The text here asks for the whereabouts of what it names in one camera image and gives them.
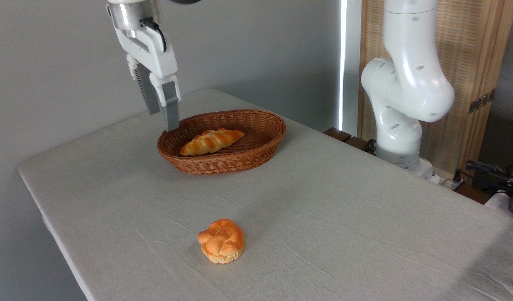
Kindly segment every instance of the basket rim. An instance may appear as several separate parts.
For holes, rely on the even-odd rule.
[[[199,155],[199,156],[182,156],[182,155],[176,156],[176,155],[171,155],[171,154],[168,154],[167,152],[165,152],[160,144],[160,142],[163,140],[163,137],[165,137],[165,135],[167,135],[167,131],[163,131],[162,135],[160,135],[160,138],[158,139],[158,143],[157,143],[158,151],[160,152],[161,155],[166,156],[168,158],[172,158],[174,160],[184,160],[184,161],[202,161],[202,160],[206,160],[207,158],[214,158],[214,157],[239,158],[240,156],[248,156],[249,154],[252,154],[252,153],[260,153],[260,152],[262,152],[263,149],[268,149],[270,147],[273,147],[278,142],[280,142],[286,134],[286,124],[285,124],[283,118],[281,118],[281,116],[278,116],[277,114],[275,114],[273,112],[262,110],[262,109],[236,109],[236,110],[202,113],[202,114],[190,116],[188,118],[184,118],[183,120],[180,121],[180,124],[182,124],[182,122],[187,121],[187,120],[203,118],[203,116],[225,114],[225,113],[238,113],[238,112],[241,112],[241,113],[257,112],[259,114],[272,115],[281,124],[281,131],[279,132],[278,135],[273,137],[273,139],[271,139],[270,142],[260,145],[259,147],[253,148],[251,150],[247,150],[244,152],[237,152],[237,153],[227,153],[227,154],[218,154],[218,153],[210,154],[210,153],[208,153],[208,154],[203,154],[203,155]]]

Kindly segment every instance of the gray wall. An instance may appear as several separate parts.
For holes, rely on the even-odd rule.
[[[480,161],[513,164],[513,25],[480,151]]]
[[[182,94],[336,124],[339,0],[163,2]],[[83,300],[18,162],[145,111],[102,0],[0,0],[0,301]]]

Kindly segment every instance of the metal hinge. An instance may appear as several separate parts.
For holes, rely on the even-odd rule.
[[[479,110],[481,107],[486,105],[487,103],[490,103],[494,99],[494,93],[496,89],[493,89],[489,93],[483,95],[482,97],[472,101],[470,103],[470,109],[468,110],[468,114]]]

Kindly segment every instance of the brown wicker basket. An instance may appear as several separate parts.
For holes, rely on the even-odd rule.
[[[180,149],[206,130],[238,129],[245,133],[237,143],[213,154],[182,156]],[[176,130],[163,132],[158,152],[178,170],[192,175],[235,173],[260,166],[275,154],[286,125],[277,115],[261,110],[234,110],[195,115],[180,121]]]

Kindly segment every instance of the table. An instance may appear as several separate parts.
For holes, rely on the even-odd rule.
[[[179,107],[256,108],[211,89]],[[176,170],[159,115],[19,170],[89,300],[513,300],[513,219],[284,120],[276,155],[241,173]],[[227,265],[196,239],[220,218],[246,236]]]

